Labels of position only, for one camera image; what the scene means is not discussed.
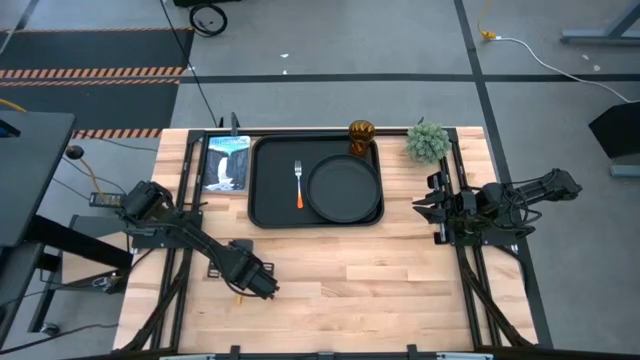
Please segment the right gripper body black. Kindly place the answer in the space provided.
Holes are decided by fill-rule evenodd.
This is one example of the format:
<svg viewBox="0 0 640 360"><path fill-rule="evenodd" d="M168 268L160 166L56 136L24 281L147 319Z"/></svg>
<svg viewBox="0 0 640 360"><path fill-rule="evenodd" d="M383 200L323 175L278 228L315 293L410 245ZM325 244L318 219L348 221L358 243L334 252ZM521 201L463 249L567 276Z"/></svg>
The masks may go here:
<svg viewBox="0 0 640 360"><path fill-rule="evenodd" d="M427 178L427 185L433 191L445 193L445 200L440 204L427 205L428 208L446 210L446 222L437 224L439 230L434 235L436 245L477 245L478 230L476 225L477 205L475 195L471 191L457 194L447 192L445 179L441 172Z"/></svg>

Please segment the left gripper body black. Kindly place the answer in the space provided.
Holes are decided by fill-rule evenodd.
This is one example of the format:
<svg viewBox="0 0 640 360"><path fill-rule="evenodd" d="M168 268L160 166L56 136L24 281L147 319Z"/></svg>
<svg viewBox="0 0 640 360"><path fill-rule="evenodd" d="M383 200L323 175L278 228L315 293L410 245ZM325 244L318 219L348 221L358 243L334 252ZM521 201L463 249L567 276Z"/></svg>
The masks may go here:
<svg viewBox="0 0 640 360"><path fill-rule="evenodd" d="M277 280L253 253L253 243L229 243L218 251L218 271L227 286L238 295L273 299Z"/></svg>

